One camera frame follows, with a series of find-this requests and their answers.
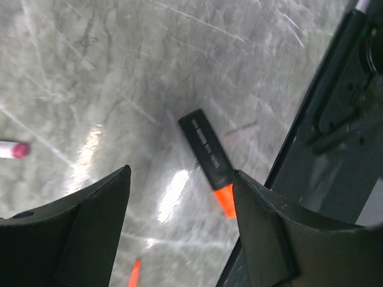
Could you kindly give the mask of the black orange highlighter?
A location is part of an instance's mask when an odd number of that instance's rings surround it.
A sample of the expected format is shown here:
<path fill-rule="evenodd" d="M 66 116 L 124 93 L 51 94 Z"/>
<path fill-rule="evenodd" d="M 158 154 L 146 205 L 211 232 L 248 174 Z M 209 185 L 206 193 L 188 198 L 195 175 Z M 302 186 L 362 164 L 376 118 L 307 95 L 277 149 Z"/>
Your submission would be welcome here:
<path fill-rule="evenodd" d="M 234 168 L 204 111 L 197 109 L 180 118 L 178 124 L 223 212 L 229 219 L 236 218 Z"/>

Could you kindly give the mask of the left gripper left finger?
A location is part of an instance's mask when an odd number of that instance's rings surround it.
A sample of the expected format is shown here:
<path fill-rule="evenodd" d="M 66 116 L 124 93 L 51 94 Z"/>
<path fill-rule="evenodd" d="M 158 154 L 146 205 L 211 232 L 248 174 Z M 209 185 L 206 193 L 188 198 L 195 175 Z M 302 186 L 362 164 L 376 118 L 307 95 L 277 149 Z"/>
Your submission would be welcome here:
<path fill-rule="evenodd" d="M 130 194 L 128 165 L 1 219 L 1 286 L 108 286 Z"/>

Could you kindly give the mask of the orange pencil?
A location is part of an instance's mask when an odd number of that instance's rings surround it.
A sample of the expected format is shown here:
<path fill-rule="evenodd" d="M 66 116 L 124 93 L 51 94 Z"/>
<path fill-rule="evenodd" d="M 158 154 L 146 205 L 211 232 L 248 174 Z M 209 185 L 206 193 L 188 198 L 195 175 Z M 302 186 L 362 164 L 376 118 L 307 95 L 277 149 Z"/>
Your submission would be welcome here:
<path fill-rule="evenodd" d="M 138 287 L 140 266 L 141 262 L 140 260 L 137 260 L 133 265 L 132 272 L 130 274 L 129 282 L 127 285 L 128 287 Z"/>

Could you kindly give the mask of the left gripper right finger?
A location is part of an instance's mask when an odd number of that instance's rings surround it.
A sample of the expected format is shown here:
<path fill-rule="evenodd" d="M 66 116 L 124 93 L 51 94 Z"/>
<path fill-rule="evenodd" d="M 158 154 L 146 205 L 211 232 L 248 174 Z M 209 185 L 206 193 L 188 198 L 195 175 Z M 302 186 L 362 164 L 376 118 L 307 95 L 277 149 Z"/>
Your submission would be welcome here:
<path fill-rule="evenodd" d="M 382 225 L 319 215 L 240 170 L 233 194 L 251 286 L 382 285 Z"/>

